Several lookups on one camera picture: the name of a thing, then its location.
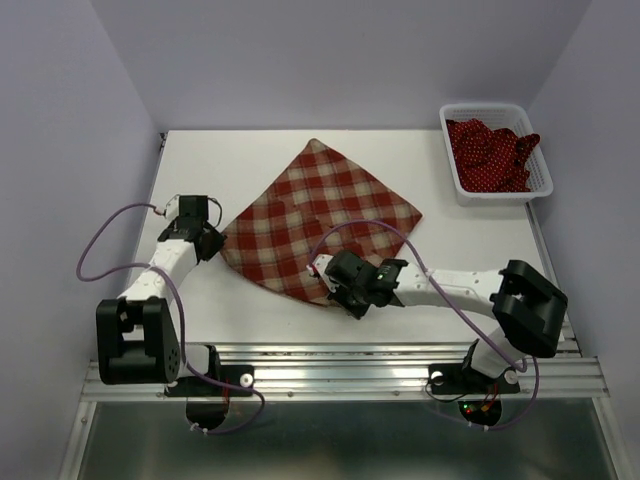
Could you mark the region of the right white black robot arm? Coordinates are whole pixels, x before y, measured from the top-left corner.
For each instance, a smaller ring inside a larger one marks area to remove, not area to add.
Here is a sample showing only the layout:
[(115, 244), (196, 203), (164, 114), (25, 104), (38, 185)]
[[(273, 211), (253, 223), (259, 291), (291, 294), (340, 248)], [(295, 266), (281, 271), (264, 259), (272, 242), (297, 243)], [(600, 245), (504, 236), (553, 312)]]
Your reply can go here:
[(489, 334), (479, 332), (459, 364), (439, 367), (436, 390), (445, 395), (482, 392), (515, 371), (528, 357), (556, 355), (568, 298), (529, 263), (511, 260), (501, 270), (422, 270), (400, 259), (375, 266), (349, 250), (320, 254), (315, 276), (330, 301), (352, 317), (370, 307), (449, 307), (467, 324), (472, 314), (494, 319)]

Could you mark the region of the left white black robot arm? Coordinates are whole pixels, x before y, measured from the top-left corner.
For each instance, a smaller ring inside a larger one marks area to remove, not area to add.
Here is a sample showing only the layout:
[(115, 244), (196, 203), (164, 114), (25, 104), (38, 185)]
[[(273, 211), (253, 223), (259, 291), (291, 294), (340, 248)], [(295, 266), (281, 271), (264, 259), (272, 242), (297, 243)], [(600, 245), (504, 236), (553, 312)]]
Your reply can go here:
[(184, 305), (178, 289), (197, 266), (211, 260), (226, 237), (209, 222), (206, 195), (176, 195), (164, 208), (148, 207), (167, 220), (148, 262), (126, 269), (140, 275), (118, 297), (96, 308), (98, 365), (106, 385), (171, 384), (183, 376), (199, 393), (215, 392), (223, 371), (202, 359), (187, 369)]

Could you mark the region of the red beige plaid skirt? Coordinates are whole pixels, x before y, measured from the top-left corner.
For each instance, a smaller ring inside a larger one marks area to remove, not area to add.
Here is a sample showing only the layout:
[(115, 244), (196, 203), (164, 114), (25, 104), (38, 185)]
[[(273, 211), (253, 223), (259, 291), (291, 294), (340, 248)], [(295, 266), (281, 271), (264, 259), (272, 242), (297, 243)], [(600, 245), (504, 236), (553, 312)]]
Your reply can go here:
[(326, 307), (329, 291), (307, 266), (348, 249), (374, 265), (393, 258), (422, 213), (317, 139), (225, 228), (221, 256), (246, 280)]

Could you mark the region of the red white polka-dot skirt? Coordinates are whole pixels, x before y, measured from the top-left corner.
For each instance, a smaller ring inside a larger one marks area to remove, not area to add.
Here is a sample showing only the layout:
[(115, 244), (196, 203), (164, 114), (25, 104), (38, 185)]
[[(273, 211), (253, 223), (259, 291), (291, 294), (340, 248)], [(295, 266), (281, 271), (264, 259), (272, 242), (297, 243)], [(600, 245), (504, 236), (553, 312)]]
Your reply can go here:
[(508, 128), (492, 130), (478, 119), (446, 121), (462, 188), (472, 193), (528, 192), (526, 162), (541, 137), (518, 136)]

